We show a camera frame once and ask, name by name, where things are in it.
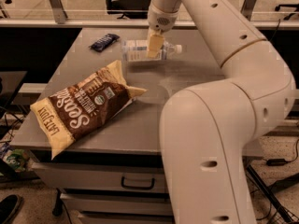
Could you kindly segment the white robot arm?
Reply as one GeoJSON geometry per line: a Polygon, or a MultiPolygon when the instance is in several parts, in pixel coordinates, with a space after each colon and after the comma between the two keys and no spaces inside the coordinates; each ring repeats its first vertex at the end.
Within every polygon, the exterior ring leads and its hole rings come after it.
{"type": "Polygon", "coordinates": [[[186,7],[224,78],[164,105],[160,147],[176,224],[256,224],[245,145],[276,128],[294,103],[289,66],[227,0],[151,0],[149,27],[169,31],[186,7]]]}

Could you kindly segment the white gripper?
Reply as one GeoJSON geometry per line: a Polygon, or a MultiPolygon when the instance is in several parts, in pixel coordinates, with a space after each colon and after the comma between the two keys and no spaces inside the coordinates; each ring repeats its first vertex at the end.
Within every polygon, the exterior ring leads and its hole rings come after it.
{"type": "MultiPolygon", "coordinates": [[[[160,31],[165,33],[170,31],[177,20],[178,11],[165,12],[151,4],[148,11],[149,28],[153,31],[160,31]]],[[[155,58],[164,44],[164,37],[156,32],[148,35],[147,56],[155,58]]]]}

